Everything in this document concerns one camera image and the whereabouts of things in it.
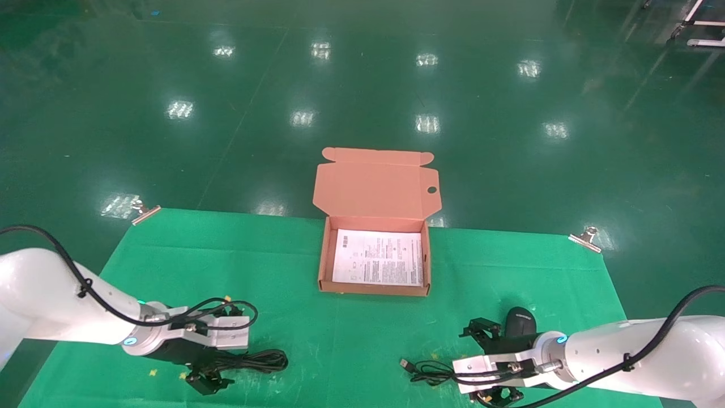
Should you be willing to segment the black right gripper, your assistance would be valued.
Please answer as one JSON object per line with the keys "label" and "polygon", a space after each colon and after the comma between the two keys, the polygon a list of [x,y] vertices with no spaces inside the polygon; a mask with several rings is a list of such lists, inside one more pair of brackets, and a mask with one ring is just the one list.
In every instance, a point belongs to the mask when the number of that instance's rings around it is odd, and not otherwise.
{"label": "black right gripper", "polygon": [[[492,355],[517,354],[534,350],[542,335],[502,336],[501,325],[487,318],[472,318],[460,334],[471,337],[478,344],[492,342]],[[494,387],[473,392],[473,401],[482,406],[512,406],[523,400],[524,394],[515,387]]]}

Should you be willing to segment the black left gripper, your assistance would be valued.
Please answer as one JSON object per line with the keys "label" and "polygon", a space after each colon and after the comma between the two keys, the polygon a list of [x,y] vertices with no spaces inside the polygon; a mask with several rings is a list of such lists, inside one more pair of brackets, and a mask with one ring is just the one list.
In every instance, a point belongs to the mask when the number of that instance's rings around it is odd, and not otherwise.
{"label": "black left gripper", "polygon": [[[244,308],[233,302],[218,305],[215,317],[241,317]],[[233,380],[221,377],[218,361],[228,356],[227,351],[214,347],[203,346],[194,342],[163,342],[152,352],[152,359],[176,365],[190,366],[191,372],[186,375],[186,383],[203,396],[214,395],[225,390],[234,383]]]}

